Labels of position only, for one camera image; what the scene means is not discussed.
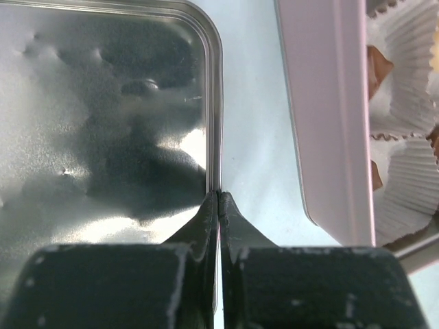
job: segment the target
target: white paper cup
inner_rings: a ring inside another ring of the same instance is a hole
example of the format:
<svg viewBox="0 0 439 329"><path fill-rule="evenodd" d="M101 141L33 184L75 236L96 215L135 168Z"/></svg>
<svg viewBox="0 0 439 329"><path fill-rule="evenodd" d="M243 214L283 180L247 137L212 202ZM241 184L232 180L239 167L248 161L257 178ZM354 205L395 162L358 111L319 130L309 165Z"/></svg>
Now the white paper cup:
<svg viewBox="0 0 439 329"><path fill-rule="evenodd" d="M439 204L439 170L430 141L370 141L383 187L373 193L377 245L427 227Z"/></svg>
<svg viewBox="0 0 439 329"><path fill-rule="evenodd" d="M436 107L427 92L438 0L404 0L367 18L367 44L394 68L369 102L371 134L428 134Z"/></svg>

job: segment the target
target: white table surface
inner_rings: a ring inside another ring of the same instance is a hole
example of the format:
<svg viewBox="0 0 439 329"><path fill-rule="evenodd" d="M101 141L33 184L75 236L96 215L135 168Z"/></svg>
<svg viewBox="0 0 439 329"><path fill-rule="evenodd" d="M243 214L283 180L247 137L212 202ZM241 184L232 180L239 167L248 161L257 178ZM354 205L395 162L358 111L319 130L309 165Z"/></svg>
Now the white table surface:
<svg viewBox="0 0 439 329"><path fill-rule="evenodd" d="M273 0L192 2L211 17L223 44L223 190L278 245L338 245L303 210ZM439 328L439 264L410 280L431 327ZM221 289L216 328L223 327Z"/></svg>

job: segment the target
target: reflective metal surface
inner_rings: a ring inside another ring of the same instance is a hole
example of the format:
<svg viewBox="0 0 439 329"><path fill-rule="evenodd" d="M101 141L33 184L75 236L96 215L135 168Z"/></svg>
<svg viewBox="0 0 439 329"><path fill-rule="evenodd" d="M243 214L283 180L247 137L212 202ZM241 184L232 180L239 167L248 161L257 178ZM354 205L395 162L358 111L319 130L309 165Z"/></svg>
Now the reflective metal surface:
<svg viewBox="0 0 439 329"><path fill-rule="evenodd" d="M219 187L215 33L180 1L0 1L0 312L39 247L163 242Z"/></svg>

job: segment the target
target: metal edge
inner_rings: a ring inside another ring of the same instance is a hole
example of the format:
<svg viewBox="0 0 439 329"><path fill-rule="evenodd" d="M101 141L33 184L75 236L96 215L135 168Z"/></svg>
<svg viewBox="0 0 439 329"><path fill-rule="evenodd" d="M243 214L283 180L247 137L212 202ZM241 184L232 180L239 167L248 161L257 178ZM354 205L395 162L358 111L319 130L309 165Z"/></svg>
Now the metal edge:
<svg viewBox="0 0 439 329"><path fill-rule="evenodd" d="M409 260L413 256L418 256L419 253L429 249L430 247L435 247L438 245L439 245L439 233L436 233L435 235L427 239L423 239L417 243L413 243L408 247L399 250L398 252L395 252L394 255L396 258L398 258L400 262L403 262L405 260Z"/></svg>
<svg viewBox="0 0 439 329"><path fill-rule="evenodd" d="M295 149L295 155L296 155L296 167L297 167L299 184L300 184L300 195L302 197L302 206L303 206L303 210L305 212L305 216L310 220L310 222L312 222L312 224L314 224L315 226L319 226L309 215L307 200L305 198L305 190L303 188L302 163L300 162L300 150L299 150L298 141L297 141L296 121L294 120L294 111L293 111L294 105L293 105L292 92L291 92L290 82L288 79L288 63L287 63L287 59L286 59L286 55L285 55L285 40L283 38L280 8L279 8L278 1L273 1L273 2L274 2L274 10L276 11L276 21L277 21L277 27L278 27L278 32L279 32L279 39L281 42L281 54L282 54L282 61L283 61L284 80L285 80L285 85L286 85L287 94L288 94L289 117L291 119L291 125L292 125L292 131L293 131L293 141L294 141L294 149Z"/></svg>

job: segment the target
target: scratch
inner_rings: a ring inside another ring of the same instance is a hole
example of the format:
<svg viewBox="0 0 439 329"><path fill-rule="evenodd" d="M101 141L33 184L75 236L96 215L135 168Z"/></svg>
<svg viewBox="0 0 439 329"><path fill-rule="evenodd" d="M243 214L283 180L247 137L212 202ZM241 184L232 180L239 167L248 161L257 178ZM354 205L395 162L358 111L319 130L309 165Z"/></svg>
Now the scratch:
<svg viewBox="0 0 439 329"><path fill-rule="evenodd" d="M193 101L194 99L201 99L201 98L203 98L203 96L195 96L195 97L191 97L191 98L185 98L185 103L187 101Z"/></svg>
<svg viewBox="0 0 439 329"><path fill-rule="evenodd" d="M348 297L346 299L346 317L348 319L352 319L354 316L354 310L355 310L354 301L355 300L356 300L356 297L352 293L349 293Z"/></svg>

